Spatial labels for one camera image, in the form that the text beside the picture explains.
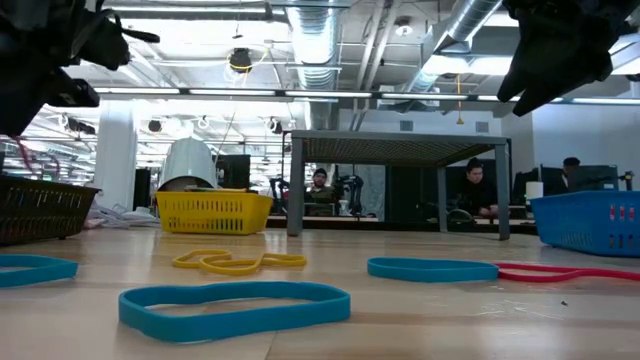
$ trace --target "ceiling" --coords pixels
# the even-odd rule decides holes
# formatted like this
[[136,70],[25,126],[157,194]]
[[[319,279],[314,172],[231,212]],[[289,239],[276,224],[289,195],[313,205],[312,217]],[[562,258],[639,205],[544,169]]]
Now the ceiling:
[[[228,6],[229,3],[225,1],[222,5]],[[450,15],[453,3],[453,0],[407,0],[401,3],[396,19],[405,18],[412,32],[398,35],[395,32],[397,26],[392,28],[382,56],[384,65],[379,66],[373,74],[374,88],[381,85],[404,84],[415,76],[422,66],[421,44],[427,29],[446,19]],[[106,2],[106,6],[114,7],[139,4],[157,7],[222,6],[220,2],[216,4],[215,1]],[[356,87],[360,63],[365,52],[366,36],[372,32],[368,24],[375,7],[375,0],[359,0],[353,1],[351,8],[339,13],[341,27],[337,39],[339,46],[336,68],[339,70],[337,86],[340,90],[354,90]],[[124,26],[156,33],[161,37],[161,42],[149,45],[128,39],[133,58],[129,65],[111,72],[83,62],[80,66],[66,69],[72,77],[84,78],[94,87],[299,88],[298,72],[295,70],[296,59],[291,45],[292,35],[286,23],[234,19],[179,20],[184,16],[177,12],[159,13],[157,19],[152,19],[153,16],[145,16],[145,19],[123,17]],[[394,20],[383,18],[379,30],[382,30],[387,21]],[[462,58],[470,61],[507,57],[508,66],[508,57],[513,54],[519,39],[516,25],[504,12],[496,12],[473,38],[471,53],[464,54]],[[382,32],[378,33],[376,44],[380,43]],[[309,51],[314,51],[313,44],[310,45]],[[228,56],[234,48],[250,49],[253,67],[246,76],[234,74],[229,69]],[[441,76],[434,85],[443,93],[460,91],[494,95],[502,81],[502,76],[493,75],[499,73],[494,70],[496,69],[489,68],[485,73],[463,73],[454,78]],[[628,89],[629,82],[624,76],[613,75],[603,83],[584,86],[570,95],[617,96]],[[439,110],[447,112],[455,106],[455,103],[441,102]],[[465,110],[493,111],[496,106],[497,104],[492,103],[470,103],[468,106],[465,105]],[[171,141],[179,137],[194,136],[208,141],[214,152],[220,149],[221,153],[227,154],[251,153],[255,159],[256,176],[275,176],[281,171],[278,161],[282,156],[282,138],[281,135],[273,134],[265,124],[275,119],[281,122],[284,129],[304,128],[304,109],[304,103],[295,101],[281,103],[135,100],[135,116],[140,120],[141,145],[138,147],[138,166],[160,166]],[[99,131],[100,109],[45,107],[23,134],[26,139],[33,140],[27,141],[26,144],[34,151],[47,152],[68,160],[63,162],[68,168],[73,169],[74,164],[77,164],[78,167],[70,173],[67,172],[68,175],[63,176],[63,180],[87,181],[91,178],[95,163],[97,138],[65,129],[66,117],[63,115],[84,122]],[[149,131],[151,120],[161,121],[163,130],[155,133]],[[17,155],[17,148],[6,138],[3,141],[9,151],[9,161],[5,163],[5,167],[12,169],[14,173],[28,173]],[[265,158],[273,160],[271,165],[265,166]],[[287,159],[288,156],[285,156],[285,164],[288,162]]]

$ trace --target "wicker basket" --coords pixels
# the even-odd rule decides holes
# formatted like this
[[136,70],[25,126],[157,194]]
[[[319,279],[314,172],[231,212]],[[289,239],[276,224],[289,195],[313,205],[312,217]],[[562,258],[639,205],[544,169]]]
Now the wicker basket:
[[0,245],[78,234],[97,189],[0,176]]

